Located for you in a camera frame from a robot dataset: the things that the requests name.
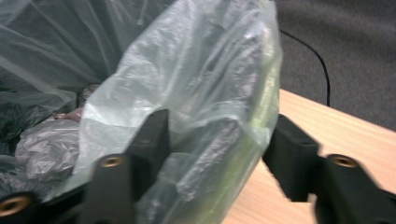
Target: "black object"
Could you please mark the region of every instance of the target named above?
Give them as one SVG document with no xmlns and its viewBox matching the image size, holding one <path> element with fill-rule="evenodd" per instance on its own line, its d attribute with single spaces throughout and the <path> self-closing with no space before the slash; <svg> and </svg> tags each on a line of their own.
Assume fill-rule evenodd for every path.
<svg viewBox="0 0 396 224">
<path fill-rule="evenodd" d="M 317 155 L 318 144 L 279 116 L 262 159 L 293 202 L 317 195 L 319 224 L 396 223 L 396 196 L 379 189 L 359 163 L 343 155 Z"/>
<path fill-rule="evenodd" d="M 78 223 L 134 223 L 133 173 L 128 155 L 102 158 L 85 193 Z"/>
</svg>

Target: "wooden tabletop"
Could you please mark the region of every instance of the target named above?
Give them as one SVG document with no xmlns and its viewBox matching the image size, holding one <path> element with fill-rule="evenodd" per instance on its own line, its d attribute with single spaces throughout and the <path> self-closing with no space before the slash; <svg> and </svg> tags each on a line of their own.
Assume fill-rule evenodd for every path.
<svg viewBox="0 0 396 224">
<path fill-rule="evenodd" d="M 321 155 L 360 161 L 379 187 L 396 192 L 396 133 L 362 119 L 280 91 L 280 113 L 321 144 Z M 316 223 L 312 203 L 291 203 L 260 162 L 223 224 Z"/>
</svg>

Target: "clear plastic bag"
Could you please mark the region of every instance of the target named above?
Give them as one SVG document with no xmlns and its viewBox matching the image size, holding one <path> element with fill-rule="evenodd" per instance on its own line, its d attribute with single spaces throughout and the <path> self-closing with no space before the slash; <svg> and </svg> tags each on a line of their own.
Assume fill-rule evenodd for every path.
<svg viewBox="0 0 396 224">
<path fill-rule="evenodd" d="M 124 54 L 85 104 L 80 154 L 59 192 L 122 152 L 168 108 L 173 153 L 138 203 L 141 223 L 220 222 L 276 124 L 281 51 L 273 1 L 180 0 Z"/>
<path fill-rule="evenodd" d="M 26 167 L 29 179 L 65 180 L 72 174 L 78 157 L 78 123 L 49 120 L 24 131 L 15 157 Z"/>
</svg>

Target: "black cable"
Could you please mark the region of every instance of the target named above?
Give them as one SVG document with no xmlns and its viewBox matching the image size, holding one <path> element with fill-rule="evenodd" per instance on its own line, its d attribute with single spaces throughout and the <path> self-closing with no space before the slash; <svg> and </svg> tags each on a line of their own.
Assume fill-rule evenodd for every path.
<svg viewBox="0 0 396 224">
<path fill-rule="evenodd" d="M 318 57 L 318 59 L 320 60 L 321 65 L 323 67 L 324 76 L 326 77 L 326 83 L 327 83 L 327 101 L 326 101 L 326 105 L 330 106 L 330 94 L 331 94 L 332 87 L 330 86 L 330 79 L 329 79 L 329 74 L 327 73 L 326 63 L 323 61 L 323 59 L 320 57 L 320 55 L 317 53 L 317 51 L 314 50 L 314 48 L 309 46 L 307 43 L 305 43 L 303 40 L 295 37 L 294 35 L 289 34 L 286 31 L 283 31 L 283 30 L 280 30 L 280 33 L 282 33 L 283 35 L 286 35 L 286 36 L 294 39 L 295 41 L 299 42 L 300 44 L 306 46 L 308 49 L 312 50 L 312 52 L 314 52 L 314 54 Z"/>
</svg>

